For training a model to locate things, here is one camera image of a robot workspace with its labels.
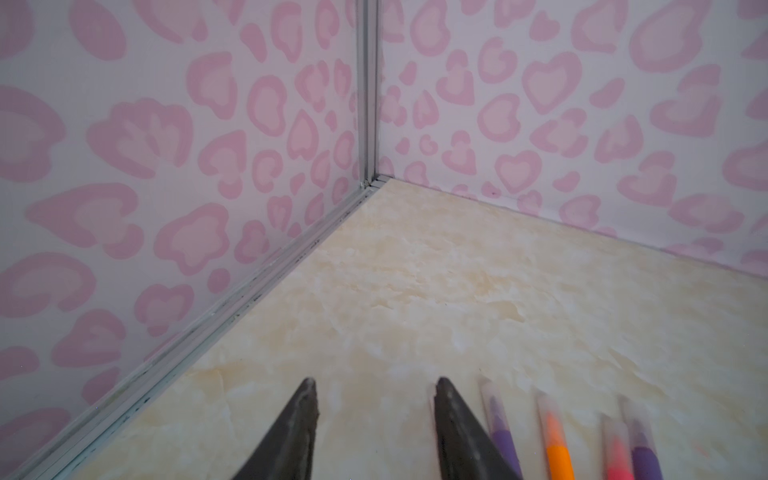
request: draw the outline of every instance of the beige marble surface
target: beige marble surface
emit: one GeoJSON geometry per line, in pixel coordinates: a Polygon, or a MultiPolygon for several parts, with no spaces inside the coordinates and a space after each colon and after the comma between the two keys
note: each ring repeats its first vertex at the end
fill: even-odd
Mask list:
{"type": "Polygon", "coordinates": [[[229,478],[314,376],[314,479],[437,479],[426,387],[482,415],[480,373],[526,480],[547,475],[534,387],[577,479],[602,478],[618,393],[667,480],[768,472],[768,282],[393,180],[73,478],[229,478]]]}

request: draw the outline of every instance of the metal edge strip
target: metal edge strip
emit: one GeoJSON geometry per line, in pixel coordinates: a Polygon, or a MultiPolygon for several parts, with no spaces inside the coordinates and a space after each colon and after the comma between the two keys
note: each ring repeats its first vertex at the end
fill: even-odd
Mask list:
{"type": "Polygon", "coordinates": [[[358,129],[360,178],[368,187],[376,177],[379,108],[379,0],[357,0],[358,129]]]}
{"type": "Polygon", "coordinates": [[[305,230],[272,263],[202,315],[165,352],[92,409],[90,415],[75,423],[51,447],[30,458],[11,478],[67,478],[184,373],[377,190],[361,188],[350,194],[325,218],[305,230]]]}

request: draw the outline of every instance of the purple marker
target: purple marker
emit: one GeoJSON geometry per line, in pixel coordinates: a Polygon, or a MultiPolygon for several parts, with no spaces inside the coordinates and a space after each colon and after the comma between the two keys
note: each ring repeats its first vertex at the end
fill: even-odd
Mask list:
{"type": "Polygon", "coordinates": [[[483,377],[480,382],[480,394],[482,395],[482,403],[485,407],[485,419],[488,421],[491,440],[493,440],[494,445],[496,445],[498,452],[502,454],[504,460],[518,474],[518,477],[523,478],[520,471],[518,453],[515,451],[512,434],[509,432],[507,415],[504,413],[504,404],[502,403],[501,396],[498,394],[496,385],[491,380],[483,377]]]}
{"type": "Polygon", "coordinates": [[[650,434],[650,421],[645,409],[636,402],[623,398],[621,414],[629,429],[629,446],[632,451],[632,469],[635,480],[664,480],[654,438],[650,434]]]}

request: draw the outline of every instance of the pink leopard print wallpaper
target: pink leopard print wallpaper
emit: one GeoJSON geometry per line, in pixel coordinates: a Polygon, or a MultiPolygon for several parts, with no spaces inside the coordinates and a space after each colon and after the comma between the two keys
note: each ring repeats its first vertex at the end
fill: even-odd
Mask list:
{"type": "Polygon", "coordinates": [[[768,2],[382,0],[379,172],[768,276],[768,2]]]}
{"type": "Polygon", "coordinates": [[[0,2],[0,477],[357,188],[355,15],[0,2]]]}

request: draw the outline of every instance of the orange marker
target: orange marker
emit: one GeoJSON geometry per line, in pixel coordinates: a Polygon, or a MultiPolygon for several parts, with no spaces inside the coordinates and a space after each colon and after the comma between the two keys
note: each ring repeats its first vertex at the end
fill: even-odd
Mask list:
{"type": "Polygon", "coordinates": [[[603,418],[606,480],[634,480],[629,453],[629,431],[624,422],[603,418]]]}
{"type": "Polygon", "coordinates": [[[538,414],[541,418],[541,434],[547,449],[549,476],[552,480],[574,480],[571,454],[565,444],[565,432],[560,420],[558,404],[546,393],[538,396],[538,414]]]}

